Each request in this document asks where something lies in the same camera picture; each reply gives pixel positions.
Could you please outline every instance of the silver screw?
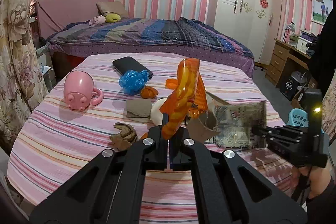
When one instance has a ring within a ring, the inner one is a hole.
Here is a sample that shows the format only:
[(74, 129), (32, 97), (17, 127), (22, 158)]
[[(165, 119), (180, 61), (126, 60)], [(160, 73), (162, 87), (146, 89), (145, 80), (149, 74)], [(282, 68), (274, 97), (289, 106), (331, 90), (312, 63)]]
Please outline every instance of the silver screw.
[(192, 146), (195, 143), (195, 141), (193, 139), (185, 139), (183, 143), (187, 146)]
[(111, 149), (105, 149), (102, 153), (104, 158), (109, 158), (113, 155), (113, 150)]
[(154, 140), (152, 138), (145, 138), (142, 142), (144, 145), (151, 145), (154, 143)]
[(231, 159), (235, 156), (235, 153), (232, 150), (225, 150), (224, 151), (224, 156)]

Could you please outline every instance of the purple polka dot bed skirt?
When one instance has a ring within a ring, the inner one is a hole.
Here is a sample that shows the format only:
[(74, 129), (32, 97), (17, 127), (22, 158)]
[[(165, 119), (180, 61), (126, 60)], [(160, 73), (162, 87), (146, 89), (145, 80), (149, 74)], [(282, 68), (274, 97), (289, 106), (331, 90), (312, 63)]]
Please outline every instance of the purple polka dot bed skirt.
[(132, 53), (132, 52), (168, 52), (180, 54), (185, 57), (198, 58), (199, 60), (209, 61), (212, 63), (224, 64), (231, 67), (241, 69), (248, 77), (252, 77), (254, 69), (254, 59), (252, 57), (245, 57), (235, 52), (215, 52), (200, 47), (188, 47), (181, 45), (156, 45), (156, 46), (134, 46), (108, 43), (103, 45), (85, 45), (78, 47), (78, 45), (61, 47), (56, 44), (48, 43), (50, 52), (64, 52), (69, 55), (88, 57), (90, 55), (102, 53)]

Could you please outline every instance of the striped tablecloth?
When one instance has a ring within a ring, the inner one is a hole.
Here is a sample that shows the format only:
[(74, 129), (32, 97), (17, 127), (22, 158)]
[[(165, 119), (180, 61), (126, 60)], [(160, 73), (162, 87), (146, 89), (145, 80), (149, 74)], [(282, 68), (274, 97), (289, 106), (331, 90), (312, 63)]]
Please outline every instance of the striped tablecloth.
[[(175, 78), (182, 56), (169, 53), (99, 54), (88, 57), (75, 70), (89, 73), (95, 86), (104, 91), (103, 101), (84, 112), (69, 110), (63, 99), (64, 79), (32, 112), (14, 143), (8, 163), (8, 179), (31, 203), (37, 205), (103, 149), (109, 136), (119, 133), (116, 122), (131, 124), (139, 137), (153, 126), (126, 118), (127, 96), (118, 84), (112, 61), (132, 56), (153, 72), (148, 84), (158, 97), (171, 93), (164, 87)], [(252, 79), (240, 69), (201, 61), (200, 73), (206, 90), (235, 103), (266, 100)], [(283, 125), (278, 113), (267, 102), (268, 126)], [(218, 150), (216, 145), (207, 144)], [(268, 149), (252, 149), (240, 155), (281, 190), (289, 191), (291, 165)], [(197, 211), (190, 172), (147, 172), (141, 223), (197, 223)]]

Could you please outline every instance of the desk drawer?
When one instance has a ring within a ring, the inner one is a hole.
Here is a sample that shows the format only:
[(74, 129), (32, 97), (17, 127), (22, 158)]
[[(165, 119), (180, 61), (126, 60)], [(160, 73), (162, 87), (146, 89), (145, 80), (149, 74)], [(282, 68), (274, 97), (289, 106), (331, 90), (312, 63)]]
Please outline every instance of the desk drawer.
[(289, 50), (279, 46), (278, 44), (275, 44), (273, 54), (277, 55), (282, 60), (286, 60), (288, 53), (289, 53)]
[(276, 56), (275, 54), (272, 55), (270, 63), (274, 68), (277, 68), (279, 71), (282, 71), (285, 65), (285, 61), (282, 60), (280, 57)]
[(274, 68), (272, 65), (269, 65), (267, 68), (266, 74), (272, 78), (276, 83), (278, 83), (281, 72)]

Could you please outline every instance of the pink headboard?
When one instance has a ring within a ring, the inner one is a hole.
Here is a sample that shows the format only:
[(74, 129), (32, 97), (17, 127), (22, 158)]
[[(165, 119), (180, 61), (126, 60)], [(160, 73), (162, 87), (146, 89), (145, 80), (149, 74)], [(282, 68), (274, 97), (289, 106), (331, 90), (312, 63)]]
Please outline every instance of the pink headboard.
[(108, 0), (38, 0), (35, 5), (40, 37), (47, 38), (70, 23), (98, 16), (99, 1)]

